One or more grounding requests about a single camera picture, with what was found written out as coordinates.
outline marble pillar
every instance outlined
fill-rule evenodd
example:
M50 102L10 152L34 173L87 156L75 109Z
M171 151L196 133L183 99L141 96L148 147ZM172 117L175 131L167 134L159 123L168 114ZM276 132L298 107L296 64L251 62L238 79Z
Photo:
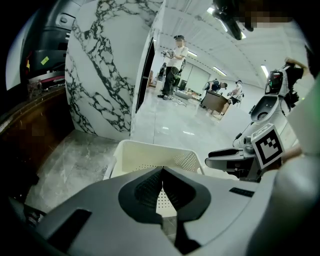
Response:
M96 0L72 25L65 59L67 100L77 130L129 139L144 59L162 27L163 0Z

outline man in white shirt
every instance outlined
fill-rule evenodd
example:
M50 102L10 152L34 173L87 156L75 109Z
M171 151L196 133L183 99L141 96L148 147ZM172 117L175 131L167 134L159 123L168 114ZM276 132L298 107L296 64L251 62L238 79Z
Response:
M221 118L224 116L224 114L226 113L226 111L228 110L228 108L231 104L234 105L238 102L241 102L242 97L243 97L242 81L238 80L235 82L235 84L236 84L236 88L227 94L228 96L231 95L231 98L228 100L228 102L226 104L224 104L223 109L220 112L220 114L213 115L216 119L221 120Z
M177 75L180 71L189 51L188 47L185 47L185 37L183 35L176 35L174 39L176 48L174 49L173 56L167 55L170 60L166 65L165 82L162 89L162 94L158 95L159 98L163 98L164 100L168 99L172 83L175 80L175 75Z

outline black pants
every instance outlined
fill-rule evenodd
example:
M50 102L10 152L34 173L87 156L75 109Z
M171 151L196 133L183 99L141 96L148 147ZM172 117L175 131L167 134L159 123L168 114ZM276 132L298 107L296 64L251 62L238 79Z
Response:
M177 75L179 70L174 66L167 66L165 70L165 82L162 89L163 95L170 95L170 90L173 82L175 81L175 75Z

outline marble floor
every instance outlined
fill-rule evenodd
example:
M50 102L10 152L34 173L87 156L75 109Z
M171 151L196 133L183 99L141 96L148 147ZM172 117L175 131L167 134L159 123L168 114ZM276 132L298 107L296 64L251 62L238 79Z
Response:
M236 179L205 165L209 152L232 145L219 130L219 121L211 112L201 108L199 101L178 97L163 100L157 98L157 94L155 88L147 89L144 103L136 114L131 139L193 150L205 175ZM74 130L42 165L39 182L30 189L26 204L47 213L86 186L102 180L118 143ZM167 235L172 235L171 224L172 220L168 221Z
M88 185L101 181L118 141L73 130L39 170L25 203L45 213Z
M205 165L209 152L232 147L232 140L219 130L219 121L212 116L211 110L201 108L200 102L194 99L176 96L173 100L163 100L157 94L159 91L156 88L147 89L144 102L136 114L131 139L193 150L199 157L205 175L237 179Z

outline wooden counter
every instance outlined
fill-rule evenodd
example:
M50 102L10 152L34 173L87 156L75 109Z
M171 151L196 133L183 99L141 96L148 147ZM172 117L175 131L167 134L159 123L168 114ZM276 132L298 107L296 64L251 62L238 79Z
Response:
M0 154L7 195L24 202L37 173L74 129L64 87L25 101L0 117Z
M217 94L212 91L207 91L206 95L203 99L202 105L207 107L210 110L215 110L217 112L221 112L224 108L224 105L228 102L228 100L223 97L221 94Z

